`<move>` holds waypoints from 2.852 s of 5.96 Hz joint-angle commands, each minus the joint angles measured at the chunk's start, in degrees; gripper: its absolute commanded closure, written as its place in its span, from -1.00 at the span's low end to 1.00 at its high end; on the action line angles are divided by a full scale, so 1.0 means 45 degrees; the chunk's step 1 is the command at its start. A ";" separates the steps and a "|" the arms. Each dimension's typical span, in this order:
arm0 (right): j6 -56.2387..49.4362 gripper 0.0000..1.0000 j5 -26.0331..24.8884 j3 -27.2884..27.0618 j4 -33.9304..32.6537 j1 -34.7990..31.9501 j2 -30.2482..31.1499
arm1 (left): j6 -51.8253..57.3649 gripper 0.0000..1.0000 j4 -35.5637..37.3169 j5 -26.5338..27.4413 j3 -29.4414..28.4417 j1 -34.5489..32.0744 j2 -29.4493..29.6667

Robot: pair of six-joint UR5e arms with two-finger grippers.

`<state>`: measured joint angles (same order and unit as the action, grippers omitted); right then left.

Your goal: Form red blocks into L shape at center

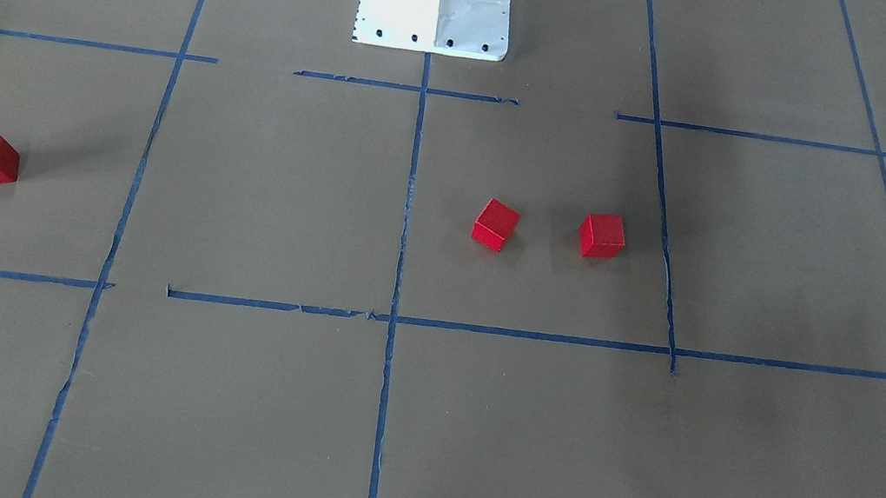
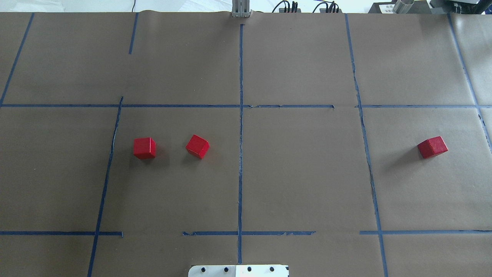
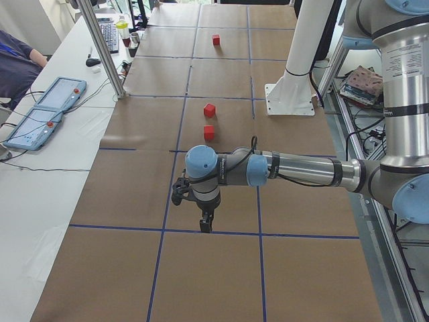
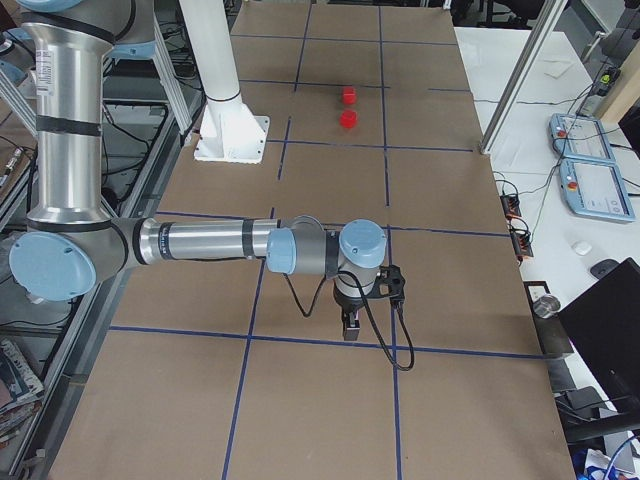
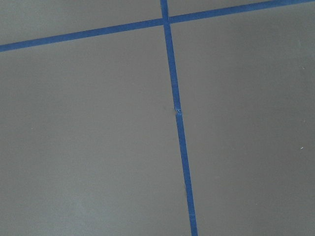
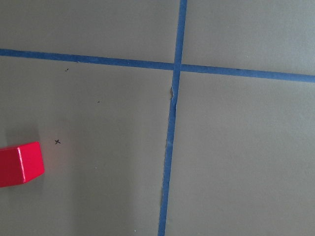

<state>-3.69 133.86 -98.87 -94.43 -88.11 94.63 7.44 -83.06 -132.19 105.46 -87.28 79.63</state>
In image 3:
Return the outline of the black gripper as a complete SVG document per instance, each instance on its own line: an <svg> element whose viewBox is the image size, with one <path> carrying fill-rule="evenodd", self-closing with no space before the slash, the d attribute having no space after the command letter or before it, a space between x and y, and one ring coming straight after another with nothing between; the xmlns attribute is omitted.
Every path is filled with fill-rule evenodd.
<svg viewBox="0 0 429 322"><path fill-rule="evenodd" d="M212 221L213 213L215 209L221 203L221 195L218 194L215 198L209 201L197 200L196 204L198 208L202 211L202 218L200 219L200 231L202 233L211 233L212 232Z"/></svg>

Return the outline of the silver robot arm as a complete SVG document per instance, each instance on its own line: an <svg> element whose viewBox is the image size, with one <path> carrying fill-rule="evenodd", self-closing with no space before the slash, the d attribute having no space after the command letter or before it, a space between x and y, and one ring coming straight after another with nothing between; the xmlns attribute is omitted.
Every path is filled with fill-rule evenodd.
<svg viewBox="0 0 429 322"><path fill-rule="evenodd" d="M261 186L282 178L313 187L341 186L367 195L414 223L428 222L428 2L348 1L344 43L381 50L387 150L379 161L340 161L238 148L190 149L172 202L193 201L200 229L212 230L227 185Z"/></svg>

